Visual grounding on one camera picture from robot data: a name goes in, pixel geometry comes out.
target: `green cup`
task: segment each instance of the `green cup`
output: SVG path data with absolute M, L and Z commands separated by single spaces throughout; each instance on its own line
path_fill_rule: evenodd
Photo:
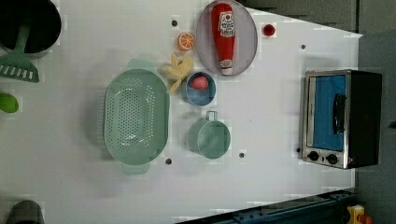
M 209 159 L 222 157 L 231 143 L 230 131 L 224 123 L 218 121 L 216 111 L 207 111 L 206 119 L 192 125 L 188 138 L 191 150 Z

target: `pot handle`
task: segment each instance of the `pot handle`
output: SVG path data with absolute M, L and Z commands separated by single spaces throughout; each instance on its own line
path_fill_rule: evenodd
M 210 119 L 210 114 L 213 114 L 213 120 L 218 120 L 218 112 L 217 111 L 212 111 L 209 110 L 206 112 L 206 120 L 211 120 Z

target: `black pot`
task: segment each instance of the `black pot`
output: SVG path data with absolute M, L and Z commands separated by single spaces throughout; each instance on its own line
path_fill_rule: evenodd
M 61 33 L 61 16 L 50 0 L 0 0 L 0 8 L 0 45 L 7 50 L 15 48 L 21 21 L 28 11 L 31 27 L 26 54 L 44 55 Z

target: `black toaster oven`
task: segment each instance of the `black toaster oven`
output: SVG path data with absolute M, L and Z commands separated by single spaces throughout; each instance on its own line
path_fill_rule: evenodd
M 382 76 L 306 72 L 303 160 L 350 169 L 378 164 Z

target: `oven knob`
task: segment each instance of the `oven knob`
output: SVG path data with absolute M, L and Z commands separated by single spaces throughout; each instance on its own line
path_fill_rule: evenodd
M 319 159 L 319 154 L 316 151 L 311 151 L 308 157 L 311 161 L 317 161 Z
M 326 160 L 329 162 L 329 164 L 334 165 L 338 162 L 337 157 L 334 154 L 330 154 L 328 157 L 326 157 Z

